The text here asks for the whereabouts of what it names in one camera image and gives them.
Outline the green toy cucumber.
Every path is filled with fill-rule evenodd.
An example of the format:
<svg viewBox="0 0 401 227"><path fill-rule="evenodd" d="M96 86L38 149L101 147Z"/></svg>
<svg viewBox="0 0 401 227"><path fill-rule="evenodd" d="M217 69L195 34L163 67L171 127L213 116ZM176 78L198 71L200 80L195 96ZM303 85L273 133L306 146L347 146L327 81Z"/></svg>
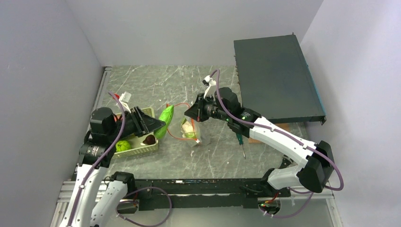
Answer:
<svg viewBox="0 0 401 227"><path fill-rule="evenodd" d="M166 135L167 129L171 123L173 115L174 115L174 106L173 105L167 106L162 111L162 113L159 116L159 120L163 121L165 123L165 126L163 126L162 128L160 128L154 132L154 136L156 139L158 139L158 140L162 139Z"/></svg>

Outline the clear zip top bag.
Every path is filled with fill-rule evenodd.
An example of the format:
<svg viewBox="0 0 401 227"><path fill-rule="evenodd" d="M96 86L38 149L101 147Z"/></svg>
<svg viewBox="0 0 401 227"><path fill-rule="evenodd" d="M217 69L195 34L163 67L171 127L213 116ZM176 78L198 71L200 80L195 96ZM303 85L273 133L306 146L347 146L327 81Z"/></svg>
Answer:
<svg viewBox="0 0 401 227"><path fill-rule="evenodd" d="M173 116L167 128L167 133L179 141L185 141L190 147L206 146L210 144L210 134L206 128L196 120L185 116L191 105L189 103L167 104L166 108L173 107Z"/></svg>

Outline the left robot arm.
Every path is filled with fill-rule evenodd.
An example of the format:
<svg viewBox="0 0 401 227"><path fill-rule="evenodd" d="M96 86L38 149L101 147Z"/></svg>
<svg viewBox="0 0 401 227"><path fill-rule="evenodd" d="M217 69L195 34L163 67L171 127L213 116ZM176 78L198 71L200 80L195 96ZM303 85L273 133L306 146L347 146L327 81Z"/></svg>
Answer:
<svg viewBox="0 0 401 227"><path fill-rule="evenodd" d="M110 108L92 112L90 129L79 150L76 182L62 227L102 227L106 217L116 210L120 200L136 192L132 173L115 172L106 192L96 202L99 187L116 152L116 143L125 137L142 137L165 126L165 122L145 114L139 107L117 117Z"/></svg>

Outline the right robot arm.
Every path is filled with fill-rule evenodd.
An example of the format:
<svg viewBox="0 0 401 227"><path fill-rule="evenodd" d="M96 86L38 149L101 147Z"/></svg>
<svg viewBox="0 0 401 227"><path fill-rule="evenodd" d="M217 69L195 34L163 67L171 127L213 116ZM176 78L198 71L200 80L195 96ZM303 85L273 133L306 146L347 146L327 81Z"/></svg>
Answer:
<svg viewBox="0 0 401 227"><path fill-rule="evenodd" d="M256 111L242 107L230 88L220 88L213 97L198 94L184 115L197 122L209 118L225 121L233 132L263 142L293 160L296 166L271 168L264 174L260 186L266 196L294 186L321 193L331 174L338 171L327 142L315 143L281 129Z"/></svg>

